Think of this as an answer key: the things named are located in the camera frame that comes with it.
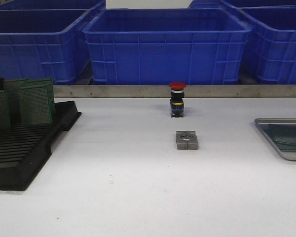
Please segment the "blue storage bin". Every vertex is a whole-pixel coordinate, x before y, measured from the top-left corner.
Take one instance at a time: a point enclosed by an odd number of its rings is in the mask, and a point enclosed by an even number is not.
[[[296,0],[221,0],[232,14],[239,16],[238,8],[246,7],[296,7]]]
[[[236,84],[250,30],[219,9],[120,9],[83,31],[95,83]]]
[[[0,11],[0,77],[72,84],[89,61],[85,10]]]
[[[88,9],[94,17],[105,4],[105,0],[11,0],[0,4],[0,10]]]
[[[243,64],[262,84],[296,84],[296,8],[243,8],[252,26]]]
[[[194,0],[189,5],[189,8],[219,8],[220,0]]]

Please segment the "stainless steel tray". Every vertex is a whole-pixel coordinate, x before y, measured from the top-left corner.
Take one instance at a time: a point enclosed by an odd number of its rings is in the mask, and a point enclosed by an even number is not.
[[[280,154],[281,157],[287,160],[296,161],[296,152],[283,152],[278,146],[273,142],[272,138],[268,135],[268,125],[271,124],[281,124],[281,125],[294,125],[296,126],[296,118],[257,118],[255,120],[256,126],[259,131],[266,137],[269,143],[274,147],[274,149]]]

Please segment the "red button cap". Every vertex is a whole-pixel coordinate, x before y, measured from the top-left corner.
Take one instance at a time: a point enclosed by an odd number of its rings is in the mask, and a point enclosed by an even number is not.
[[[169,85],[173,90],[183,90],[183,88],[186,87],[186,84],[184,82],[175,81],[170,83]]]

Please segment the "black plastic tray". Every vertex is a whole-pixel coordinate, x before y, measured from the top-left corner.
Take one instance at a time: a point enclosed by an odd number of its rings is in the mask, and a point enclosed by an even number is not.
[[[81,113],[74,101],[56,103],[53,124],[22,127],[0,133],[0,190],[24,191],[51,156],[50,145],[69,131]]]

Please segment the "white workbench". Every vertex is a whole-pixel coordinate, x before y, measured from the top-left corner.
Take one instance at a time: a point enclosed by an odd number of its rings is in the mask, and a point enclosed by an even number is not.
[[[296,118],[296,99],[186,98],[185,118],[169,99],[75,101],[29,188],[0,192],[0,237],[296,237],[296,162],[254,125]]]

